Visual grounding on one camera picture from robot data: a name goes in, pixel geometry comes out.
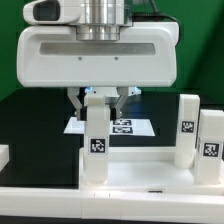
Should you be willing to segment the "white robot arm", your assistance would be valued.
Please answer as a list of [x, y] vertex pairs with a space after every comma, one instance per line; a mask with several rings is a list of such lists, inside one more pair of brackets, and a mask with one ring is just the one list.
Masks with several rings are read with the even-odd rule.
[[164, 16], [134, 14], [133, 0], [34, 0], [20, 35], [17, 77], [25, 87], [66, 87], [79, 117], [82, 87], [115, 87], [118, 118], [130, 87], [169, 87], [177, 77], [180, 28]]

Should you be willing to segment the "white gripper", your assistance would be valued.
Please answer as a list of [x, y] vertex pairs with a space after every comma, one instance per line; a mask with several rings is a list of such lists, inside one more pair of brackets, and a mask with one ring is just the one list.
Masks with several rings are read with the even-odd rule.
[[19, 38], [17, 78], [25, 87], [69, 87], [81, 118], [78, 87], [118, 87], [120, 118], [127, 87], [169, 87], [177, 77], [175, 22], [143, 22], [120, 30], [117, 41], [79, 41], [71, 26], [31, 26]]

